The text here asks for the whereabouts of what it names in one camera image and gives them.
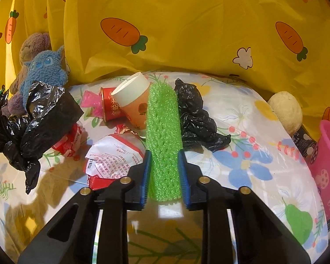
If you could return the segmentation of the green foam fruit net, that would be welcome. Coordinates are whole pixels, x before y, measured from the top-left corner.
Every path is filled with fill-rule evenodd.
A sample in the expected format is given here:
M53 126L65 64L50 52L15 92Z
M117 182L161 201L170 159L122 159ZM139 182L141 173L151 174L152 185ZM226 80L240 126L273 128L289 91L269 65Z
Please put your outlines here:
M152 155L149 196L158 202L181 198L178 152L183 144L178 98L166 83L150 86L146 147Z

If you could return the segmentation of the yellow carrot print curtain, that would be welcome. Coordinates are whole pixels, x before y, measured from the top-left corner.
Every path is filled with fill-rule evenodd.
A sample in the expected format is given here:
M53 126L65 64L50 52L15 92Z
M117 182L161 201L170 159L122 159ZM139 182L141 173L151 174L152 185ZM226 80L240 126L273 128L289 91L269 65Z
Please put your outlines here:
M288 91L313 138L330 121L330 0L0 0L0 87L43 32L64 47L70 82L184 71L225 76L263 95Z

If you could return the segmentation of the cream round plush ball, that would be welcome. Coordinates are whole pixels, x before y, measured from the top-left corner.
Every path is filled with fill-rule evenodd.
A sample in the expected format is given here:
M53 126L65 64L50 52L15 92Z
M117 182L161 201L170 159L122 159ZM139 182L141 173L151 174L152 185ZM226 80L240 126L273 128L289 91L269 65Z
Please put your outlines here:
M297 99L287 91L275 93L269 100L272 111L286 130L293 136L302 126L303 113Z

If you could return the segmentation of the pink plastic trash bin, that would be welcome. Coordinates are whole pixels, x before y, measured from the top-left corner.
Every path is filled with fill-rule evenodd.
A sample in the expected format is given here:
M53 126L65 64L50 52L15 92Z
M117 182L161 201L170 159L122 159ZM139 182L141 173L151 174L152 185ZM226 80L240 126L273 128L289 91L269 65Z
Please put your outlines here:
M310 161L309 169L321 196L327 219L330 219L330 121L322 120L319 126L321 136Z

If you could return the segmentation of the red white snack wrapper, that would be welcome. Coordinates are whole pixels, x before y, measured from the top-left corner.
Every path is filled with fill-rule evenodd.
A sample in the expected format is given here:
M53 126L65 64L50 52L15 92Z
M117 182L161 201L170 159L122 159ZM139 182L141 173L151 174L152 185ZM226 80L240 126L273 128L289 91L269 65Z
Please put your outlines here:
M110 134L98 140L86 154L85 174L92 190L108 187L143 162L145 146L133 133Z

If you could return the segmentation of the blue plush monster toy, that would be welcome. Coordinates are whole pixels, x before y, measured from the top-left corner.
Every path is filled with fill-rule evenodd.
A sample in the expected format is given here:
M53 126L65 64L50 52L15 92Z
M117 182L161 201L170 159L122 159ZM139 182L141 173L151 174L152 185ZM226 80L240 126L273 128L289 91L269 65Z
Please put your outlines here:
M64 46L57 51L45 50L38 53L31 61L24 63L28 67L27 76L19 87L24 108L34 81L52 86L64 86L68 82L68 73L62 68Z

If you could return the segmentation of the small black plastic bag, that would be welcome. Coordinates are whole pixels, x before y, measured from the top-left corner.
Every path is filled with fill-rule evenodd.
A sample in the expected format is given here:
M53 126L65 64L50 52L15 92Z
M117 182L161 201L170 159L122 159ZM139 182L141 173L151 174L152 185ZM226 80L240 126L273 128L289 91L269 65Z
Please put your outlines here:
M174 91L178 98L184 149L195 150L205 147L215 152L228 147L231 136L218 133L216 122L203 108L203 99L197 87L176 79Z

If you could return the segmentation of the orange white paper cup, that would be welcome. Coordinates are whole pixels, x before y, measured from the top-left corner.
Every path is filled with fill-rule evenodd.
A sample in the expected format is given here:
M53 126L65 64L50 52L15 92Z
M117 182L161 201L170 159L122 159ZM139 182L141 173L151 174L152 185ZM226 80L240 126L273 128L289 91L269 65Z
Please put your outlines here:
M141 72L137 72L124 80L111 93L129 122L137 130L146 129L149 91L150 82Z

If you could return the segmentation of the red cup with pink bag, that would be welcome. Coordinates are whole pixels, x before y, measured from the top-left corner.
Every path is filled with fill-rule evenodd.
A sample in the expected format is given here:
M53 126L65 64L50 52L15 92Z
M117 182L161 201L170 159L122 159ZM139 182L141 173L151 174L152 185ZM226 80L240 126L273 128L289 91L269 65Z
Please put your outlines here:
M88 116L101 118L104 122L123 118L125 113L111 95L114 90L115 88L101 88L99 93L85 91L80 107L89 109Z

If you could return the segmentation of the red crumpled wrapper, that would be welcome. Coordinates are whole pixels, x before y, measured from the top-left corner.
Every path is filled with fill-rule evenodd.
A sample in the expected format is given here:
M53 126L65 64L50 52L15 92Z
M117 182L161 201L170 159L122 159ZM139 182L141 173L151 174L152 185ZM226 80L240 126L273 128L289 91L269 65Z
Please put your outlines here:
M80 148L82 137L82 128L75 123L71 130L63 136L52 149L61 153L64 157L72 157Z

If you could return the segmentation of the purple teddy bear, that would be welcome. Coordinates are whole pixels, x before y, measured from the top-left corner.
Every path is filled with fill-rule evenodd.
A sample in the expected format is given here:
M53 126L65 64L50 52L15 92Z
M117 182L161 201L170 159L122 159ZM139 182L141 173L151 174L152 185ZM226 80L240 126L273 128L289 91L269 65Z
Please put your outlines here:
M19 50L19 61L21 70L19 71L16 79L11 84L9 91L13 95L7 104L2 108L2 113L6 117L22 116L25 114L23 106L22 94L19 88L25 78L27 77L28 67L24 65L26 61L32 61L33 58L45 50L51 49L50 36L48 33L34 33L31 34L22 44Z

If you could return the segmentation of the black floral packaging bag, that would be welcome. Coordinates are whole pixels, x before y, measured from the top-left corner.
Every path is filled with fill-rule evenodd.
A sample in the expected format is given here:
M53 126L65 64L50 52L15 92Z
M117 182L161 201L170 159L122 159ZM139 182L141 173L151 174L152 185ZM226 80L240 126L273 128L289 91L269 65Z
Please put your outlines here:
M312 155L317 144L303 126L293 134L292 140L304 158Z

